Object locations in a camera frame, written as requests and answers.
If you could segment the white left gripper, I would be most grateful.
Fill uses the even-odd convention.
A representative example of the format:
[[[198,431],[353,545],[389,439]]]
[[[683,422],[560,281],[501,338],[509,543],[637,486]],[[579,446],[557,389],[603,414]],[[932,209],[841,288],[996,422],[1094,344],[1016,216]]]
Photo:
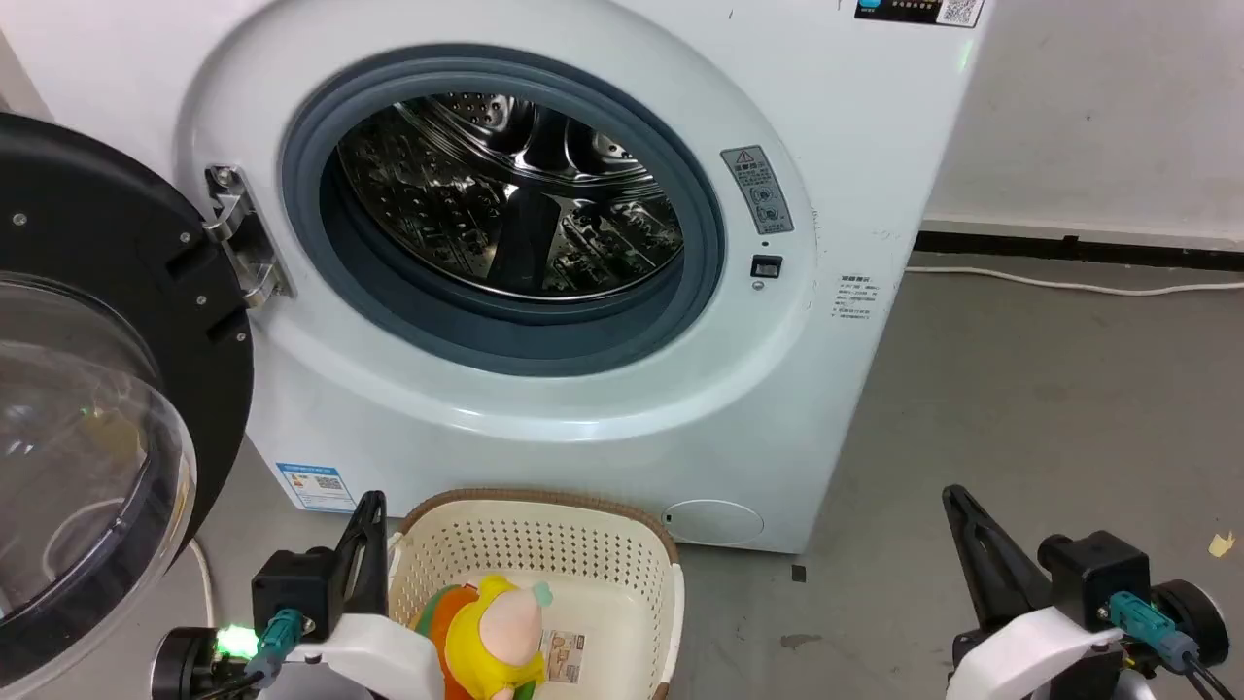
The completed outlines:
[[[388,615],[387,502],[381,489],[360,499],[336,546],[336,628],[286,656],[262,699],[443,699],[432,642]]]

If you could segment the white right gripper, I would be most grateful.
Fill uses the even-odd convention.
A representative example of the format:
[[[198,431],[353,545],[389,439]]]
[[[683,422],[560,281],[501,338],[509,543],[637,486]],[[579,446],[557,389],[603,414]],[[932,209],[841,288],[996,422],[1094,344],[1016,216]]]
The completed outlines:
[[[952,484],[942,500],[982,628],[955,639],[945,698],[1132,699],[1123,629],[1086,629],[1049,607],[1049,578],[977,497]]]

